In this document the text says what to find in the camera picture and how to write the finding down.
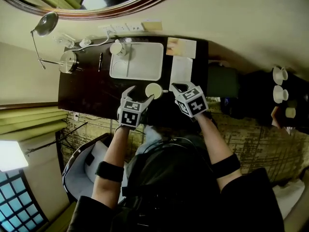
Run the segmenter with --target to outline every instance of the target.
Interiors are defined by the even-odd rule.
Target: chair
[[[112,141],[106,133],[79,147],[71,156],[62,173],[62,183],[66,192],[78,200],[80,196],[91,197],[96,178],[96,170],[103,161],[106,151]],[[127,186],[126,163],[121,187]],[[124,199],[120,192],[118,202]]]

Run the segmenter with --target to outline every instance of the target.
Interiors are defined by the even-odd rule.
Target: white tray
[[[121,43],[126,55],[112,54],[110,76],[119,79],[157,81],[161,78],[164,47],[161,43]]]

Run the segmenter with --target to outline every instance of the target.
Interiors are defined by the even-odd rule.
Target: wooden mirror frame
[[[58,13],[60,19],[95,20],[95,19],[105,19],[105,18],[112,18],[132,14],[147,9],[151,6],[154,6],[155,4],[160,3],[163,0],[129,0],[125,3],[116,6],[108,7],[102,10],[92,10],[92,11],[39,8],[38,6],[28,3],[25,0],[4,0],[4,1],[17,9],[35,15],[42,16],[47,12],[55,11]]]

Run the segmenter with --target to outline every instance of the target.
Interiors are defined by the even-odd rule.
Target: window grid
[[[5,217],[5,220],[3,220],[3,221],[0,222],[0,224],[1,224],[0,228],[3,229],[4,231],[7,231],[4,227],[2,227],[2,223],[8,222],[8,223],[9,223],[10,225],[12,225],[12,227],[14,228],[11,232],[18,232],[18,230],[19,230],[20,228],[22,228],[22,227],[27,228],[28,231],[35,231],[35,230],[37,230],[39,227],[41,227],[41,226],[47,221],[47,218],[46,218],[46,216],[44,215],[44,213],[42,212],[42,210],[41,210],[41,208],[39,207],[39,205],[37,204],[37,202],[36,202],[36,200],[35,200],[33,194],[31,193],[30,188],[29,188],[29,185],[28,185],[28,183],[27,183],[27,181],[26,181],[26,178],[25,178],[25,175],[24,175],[23,171],[22,171],[22,170],[19,171],[19,174],[14,175],[14,176],[12,176],[12,177],[9,177],[9,175],[8,175],[7,173],[5,173],[5,175],[6,175],[6,178],[7,178],[7,179],[4,180],[4,181],[2,181],[2,182],[0,182],[0,187],[4,186],[4,185],[6,185],[6,184],[10,184],[10,186],[11,186],[13,192],[14,192],[14,196],[13,196],[13,197],[10,197],[9,199],[7,199],[7,198],[3,195],[2,190],[0,189],[0,194],[1,194],[1,195],[3,196],[3,198],[4,198],[4,201],[0,203],[0,207],[1,207],[2,205],[4,205],[4,204],[7,204],[7,205],[9,206],[9,208],[12,210],[13,213],[12,213],[11,215],[9,215],[9,216],[5,216],[4,213],[0,210],[0,213]],[[14,188],[13,185],[12,185],[12,181],[17,180],[17,179],[19,179],[19,178],[21,178],[21,180],[22,180],[22,182],[23,182],[23,184],[24,184],[24,186],[25,186],[25,189],[24,189],[23,191],[20,191],[20,192],[17,193],[17,192],[15,191],[15,188]],[[24,205],[23,202],[21,201],[21,199],[20,199],[19,196],[22,195],[22,194],[24,194],[24,193],[26,193],[26,192],[28,193],[28,195],[29,195],[31,201],[30,201],[28,204]],[[12,208],[12,206],[10,205],[9,202],[12,201],[12,200],[14,200],[14,199],[16,199],[16,198],[17,198],[17,200],[20,202],[20,204],[22,205],[22,207],[21,207],[20,209],[18,209],[18,210],[15,211],[15,210]],[[33,215],[30,215],[30,213],[28,212],[27,208],[29,208],[29,207],[32,206],[32,205],[35,206],[35,208],[37,209],[37,212],[35,212]],[[22,221],[22,220],[19,218],[19,216],[18,216],[18,214],[20,214],[20,213],[23,212],[23,211],[25,211],[26,214],[29,216],[29,218],[28,218],[27,220],[25,220],[25,221]],[[35,218],[36,216],[38,216],[38,215],[41,215],[41,217],[43,218],[43,221],[41,221],[40,223],[37,223],[37,222],[34,220],[34,218]],[[15,226],[13,223],[11,223],[11,222],[10,222],[10,219],[12,219],[12,218],[17,218],[17,219],[20,221],[20,224],[19,224],[18,226]],[[32,229],[32,230],[31,230],[31,229],[28,229],[28,227],[26,226],[26,224],[29,223],[29,222],[33,222],[33,223],[35,224],[35,228],[34,228],[34,229]]]

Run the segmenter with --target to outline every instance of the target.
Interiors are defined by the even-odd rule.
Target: window pane
[[[37,224],[40,224],[41,222],[43,222],[43,218],[41,215],[37,215],[34,219],[33,219]]]
[[[19,171],[18,170],[10,170],[10,171],[7,171],[6,173],[8,174],[8,176],[10,178],[12,178],[13,176],[18,175]]]
[[[26,223],[26,226],[29,230],[33,230],[35,228],[35,223],[33,221],[29,221]]]
[[[12,217],[10,220],[10,223],[15,227],[17,228],[19,225],[21,225],[21,222],[20,220],[15,216],[15,217]]]
[[[26,211],[22,211],[18,214],[18,217],[20,218],[20,220],[22,220],[23,222],[24,221],[27,221],[29,219],[29,216],[27,214]]]
[[[6,229],[6,231],[8,232],[11,232],[14,230],[14,227],[8,222],[8,221],[5,221],[1,224],[1,226]]]
[[[2,196],[2,194],[0,193],[0,203],[2,203],[4,201],[4,197]]]
[[[3,192],[3,195],[6,199],[9,199],[14,196],[14,192],[10,184],[5,184],[0,189]]]
[[[14,187],[14,189],[15,189],[15,191],[16,191],[17,193],[19,193],[19,192],[21,192],[21,191],[23,191],[23,190],[26,189],[26,188],[25,188],[25,185],[24,185],[24,182],[22,181],[21,178],[12,181],[12,185],[13,185],[13,187]]]
[[[18,232],[28,232],[28,231],[29,231],[29,230],[27,230],[25,226],[20,227],[20,228],[18,229]]]
[[[22,195],[19,195],[19,198],[21,203],[23,203],[23,205],[26,205],[31,202],[31,198],[27,192],[23,193]]]
[[[2,222],[5,219],[4,215],[0,212],[0,222]]]
[[[38,212],[37,208],[35,208],[34,204],[27,208],[27,211],[32,216]]]
[[[22,207],[17,198],[9,201],[9,204],[14,211],[18,211]]]
[[[11,210],[11,208],[8,206],[7,203],[5,203],[4,205],[0,206],[0,210],[2,211],[2,213],[8,217],[11,214],[13,214],[13,211]]]
[[[5,173],[0,173],[0,182],[5,181],[6,179]]]

